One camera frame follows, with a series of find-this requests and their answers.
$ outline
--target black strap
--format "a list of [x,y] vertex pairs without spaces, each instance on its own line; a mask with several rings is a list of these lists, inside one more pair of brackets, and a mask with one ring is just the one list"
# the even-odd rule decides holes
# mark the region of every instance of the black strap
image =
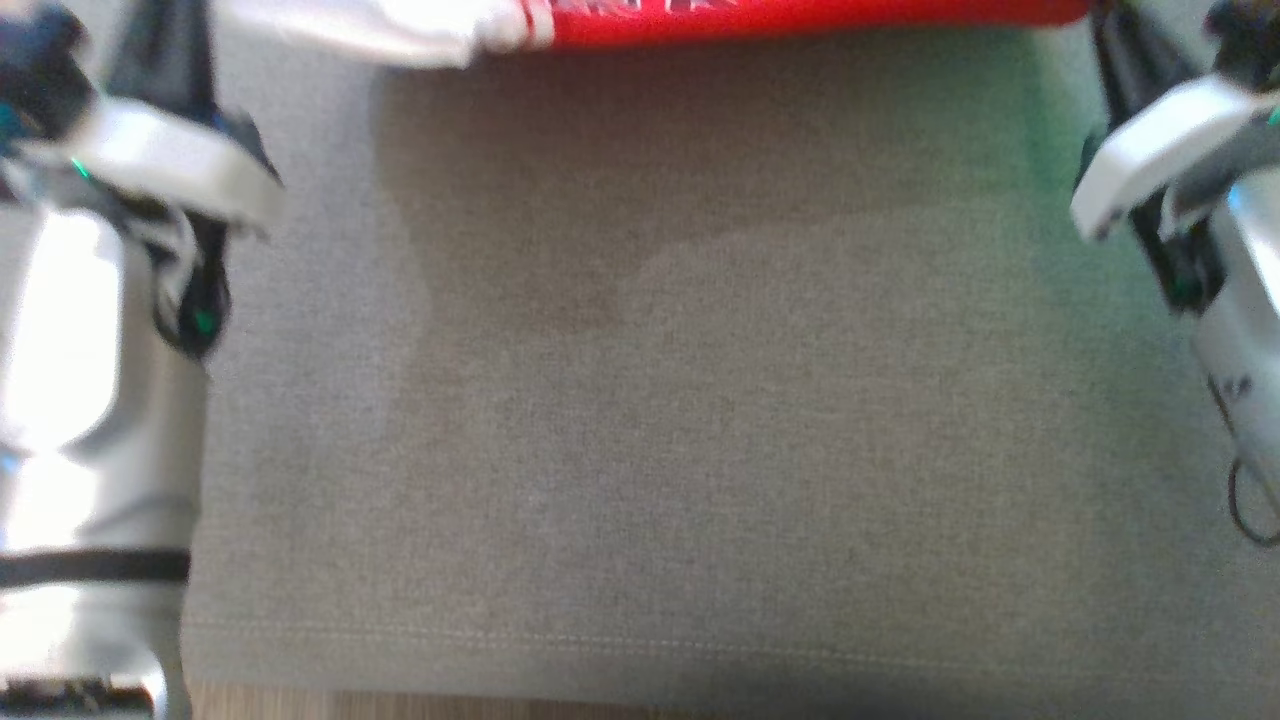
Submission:
[[81,550],[0,556],[0,589],[49,583],[186,583],[191,553],[180,550]]
[[207,0],[143,0],[124,28],[105,90],[197,123],[214,122]]

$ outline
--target black cable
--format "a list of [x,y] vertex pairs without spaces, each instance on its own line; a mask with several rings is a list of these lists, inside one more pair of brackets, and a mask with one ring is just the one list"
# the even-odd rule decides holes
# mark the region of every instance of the black cable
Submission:
[[[1240,516],[1240,501],[1236,486],[1239,484],[1240,469],[1243,466],[1244,462],[1236,457],[1235,462],[1231,464],[1231,474],[1226,477],[1226,503],[1231,512],[1231,521],[1235,523],[1235,528],[1240,530],[1240,534],[1248,538],[1253,544],[1267,548],[1280,546],[1280,533],[1274,536],[1260,534],[1253,528],[1249,528],[1244,523],[1244,518]],[[1272,509],[1280,505],[1280,501],[1276,500],[1271,488],[1268,488],[1266,483],[1260,482],[1260,484],[1262,486],[1262,491],[1267,493],[1267,502],[1272,506]]]

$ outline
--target stitching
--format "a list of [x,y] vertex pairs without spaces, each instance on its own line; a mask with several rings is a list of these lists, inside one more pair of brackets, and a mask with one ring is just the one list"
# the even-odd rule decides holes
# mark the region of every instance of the stitching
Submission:
[[[324,623],[276,623],[264,620],[191,619],[188,628],[223,629],[236,634],[271,633],[280,637],[334,637],[352,638],[362,642],[396,639],[401,642],[436,642],[466,650],[550,650],[576,651],[602,656],[644,656],[644,657],[690,657],[690,656],[735,656],[741,661],[803,660],[805,666],[874,666],[887,673],[906,673],[916,669],[946,670],[954,675],[1006,675],[1018,678],[1065,678],[1079,680],[1147,680],[1160,684],[1180,685],[1188,680],[1184,676],[1167,673],[1089,673],[1083,670],[1034,669],[1025,666],[947,660],[922,660],[913,657],[888,657],[847,651],[828,651],[817,648],[791,648],[769,646],[722,644],[695,641],[660,641],[621,637],[556,635],[539,633],[500,633],[479,630],[442,630],[417,628],[412,625],[351,625],[335,626]],[[1260,678],[1201,676],[1220,685],[1263,688],[1280,691],[1280,685]]]

